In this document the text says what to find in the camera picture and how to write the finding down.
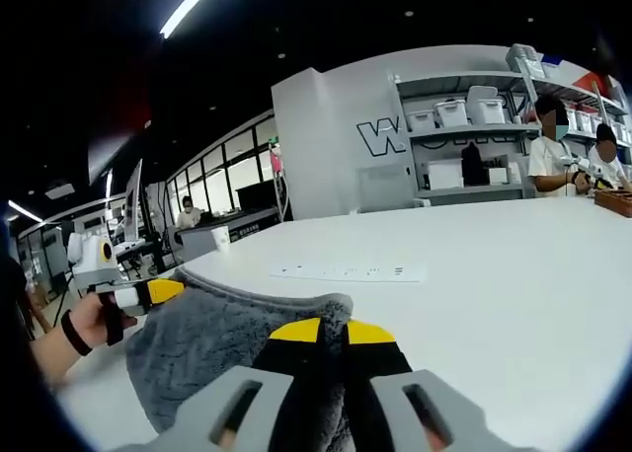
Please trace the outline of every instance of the gray towel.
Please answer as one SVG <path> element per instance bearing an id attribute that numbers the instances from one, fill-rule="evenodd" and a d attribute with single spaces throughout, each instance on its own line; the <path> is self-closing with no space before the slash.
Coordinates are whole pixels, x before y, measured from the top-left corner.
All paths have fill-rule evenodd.
<path id="1" fill-rule="evenodd" d="M 209 282 L 180 268 L 173 279 L 186 291 L 152 310 L 126 345 L 127 370 L 158 432 L 174 423 L 178 406 L 235 365 L 251 366 L 270 334 L 289 322 L 322 318 L 328 354 L 340 355 L 340 333 L 351 317 L 344 294 L 295 299 L 269 297 Z M 339 361 L 332 361 L 331 395 L 320 408 L 322 432 L 314 450 L 345 449 L 351 434 L 343 412 Z"/>

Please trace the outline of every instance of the white shirt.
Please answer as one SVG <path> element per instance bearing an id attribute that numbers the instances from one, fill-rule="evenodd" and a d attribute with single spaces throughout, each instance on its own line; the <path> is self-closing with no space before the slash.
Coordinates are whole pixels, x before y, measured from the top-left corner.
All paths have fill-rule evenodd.
<path id="1" fill-rule="evenodd" d="M 619 158 L 614 156 L 614 159 L 611 162 L 604 163 L 601 161 L 601 157 L 596 151 L 596 146 L 593 146 L 589 151 L 589 161 L 601 169 L 603 178 L 611 183 L 614 188 L 621 186 L 620 179 L 624 176 L 624 173 Z"/>
<path id="2" fill-rule="evenodd" d="M 193 228 L 199 224 L 199 218 L 201 216 L 201 210 L 194 207 L 191 213 L 187 213 L 186 211 L 180 212 L 178 215 L 178 223 L 176 226 L 178 228 Z"/>
<path id="3" fill-rule="evenodd" d="M 574 173 L 577 165 L 565 168 L 557 161 L 562 156 L 572 156 L 571 150 L 563 141 L 553 141 L 546 136 L 540 136 L 531 142 L 531 154 L 529 156 L 529 175 L 535 176 L 560 176 L 567 171 Z M 563 197 L 565 195 L 575 195 L 575 185 L 566 184 L 557 190 L 550 192 L 535 193 L 538 197 Z"/>

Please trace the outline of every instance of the computer monitor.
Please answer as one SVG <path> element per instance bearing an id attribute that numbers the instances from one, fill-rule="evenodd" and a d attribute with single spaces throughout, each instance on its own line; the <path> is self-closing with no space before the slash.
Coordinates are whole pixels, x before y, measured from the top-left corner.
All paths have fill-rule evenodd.
<path id="1" fill-rule="evenodd" d="M 142 159 L 138 161 L 134 172 L 131 173 L 127 189 L 125 190 L 125 220 L 123 233 L 126 242 L 138 240 L 138 201 L 140 197 L 140 171 Z"/>

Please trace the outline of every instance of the human hand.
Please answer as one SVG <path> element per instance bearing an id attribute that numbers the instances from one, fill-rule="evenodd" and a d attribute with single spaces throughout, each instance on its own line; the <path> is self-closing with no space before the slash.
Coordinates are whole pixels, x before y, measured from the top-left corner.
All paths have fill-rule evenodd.
<path id="1" fill-rule="evenodd" d="M 591 188 L 589 176 L 586 173 L 577 172 L 575 177 L 575 188 L 577 193 L 586 193 Z"/>
<path id="2" fill-rule="evenodd" d="M 89 292 L 84 296 L 75 308 L 70 311 L 70 322 L 75 328 L 81 340 L 90 348 L 95 348 L 108 339 L 108 329 L 103 313 L 103 304 L 96 292 Z M 135 326 L 138 320 L 123 313 L 122 327 L 127 329 Z"/>

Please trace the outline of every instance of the dark hair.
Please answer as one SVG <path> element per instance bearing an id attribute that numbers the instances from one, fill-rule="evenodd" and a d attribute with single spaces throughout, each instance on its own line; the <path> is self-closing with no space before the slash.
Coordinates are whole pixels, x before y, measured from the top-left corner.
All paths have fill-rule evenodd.
<path id="1" fill-rule="evenodd" d="M 555 111 L 556 116 L 566 116 L 566 107 L 560 99 L 552 95 L 542 95 L 535 103 L 535 112 L 540 118 L 541 115 Z"/>
<path id="2" fill-rule="evenodd" d="M 616 145 L 616 138 L 614 137 L 612 128 L 605 123 L 600 123 L 596 128 L 596 142 L 598 144 L 602 141 L 612 141 Z"/>

